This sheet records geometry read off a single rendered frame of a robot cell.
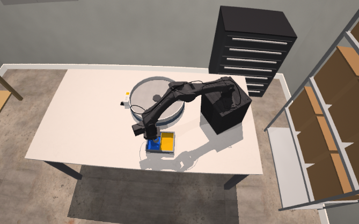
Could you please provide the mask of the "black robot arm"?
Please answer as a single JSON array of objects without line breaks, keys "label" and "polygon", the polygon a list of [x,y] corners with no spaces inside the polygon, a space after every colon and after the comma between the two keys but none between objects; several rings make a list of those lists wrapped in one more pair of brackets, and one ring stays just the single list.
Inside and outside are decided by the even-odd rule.
[{"label": "black robot arm", "polygon": [[[227,80],[227,81],[222,81],[222,80]],[[158,119],[160,118],[161,114],[177,100],[181,100],[184,102],[192,102],[199,95],[212,93],[212,92],[220,92],[225,109],[236,107],[232,95],[233,94],[232,92],[235,91],[235,89],[233,89],[234,84],[230,81],[230,79],[227,76],[221,77],[220,79],[214,81],[205,82],[205,84],[203,83],[185,84],[185,83],[187,83],[187,81],[172,81],[168,84],[170,88],[166,91],[166,93],[152,107],[146,109],[146,111],[144,112],[146,114],[142,114],[143,120],[131,126],[135,136],[145,133],[146,130],[147,132],[153,132],[155,131],[155,129],[157,131],[156,123],[158,122]]]}]

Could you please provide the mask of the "blue bin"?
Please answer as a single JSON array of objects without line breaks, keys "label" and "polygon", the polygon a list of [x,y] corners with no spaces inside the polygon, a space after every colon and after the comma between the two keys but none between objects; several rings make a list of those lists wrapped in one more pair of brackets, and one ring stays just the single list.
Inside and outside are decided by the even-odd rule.
[{"label": "blue bin", "polygon": [[158,138],[159,138],[159,142],[158,142],[158,143],[154,143],[153,140],[148,140],[147,149],[159,150],[160,137],[158,137]]}]

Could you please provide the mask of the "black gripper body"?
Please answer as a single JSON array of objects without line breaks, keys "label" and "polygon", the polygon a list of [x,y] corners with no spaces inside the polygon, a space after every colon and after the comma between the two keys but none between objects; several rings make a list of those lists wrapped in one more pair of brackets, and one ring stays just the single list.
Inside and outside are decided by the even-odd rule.
[{"label": "black gripper body", "polygon": [[156,139],[157,137],[160,137],[160,128],[157,127],[157,131],[156,131],[156,129],[155,129],[155,131],[153,131],[153,132],[147,132],[147,131],[146,131],[146,132],[143,134],[143,137],[144,137],[145,140],[148,140],[148,139]]}]

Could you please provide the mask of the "yellow bin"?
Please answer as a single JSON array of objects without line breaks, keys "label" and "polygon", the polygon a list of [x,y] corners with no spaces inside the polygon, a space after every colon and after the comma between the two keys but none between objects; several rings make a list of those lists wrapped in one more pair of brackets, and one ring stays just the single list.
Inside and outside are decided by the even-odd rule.
[{"label": "yellow bin", "polygon": [[173,134],[172,133],[162,133],[160,150],[172,151],[173,149]]}]

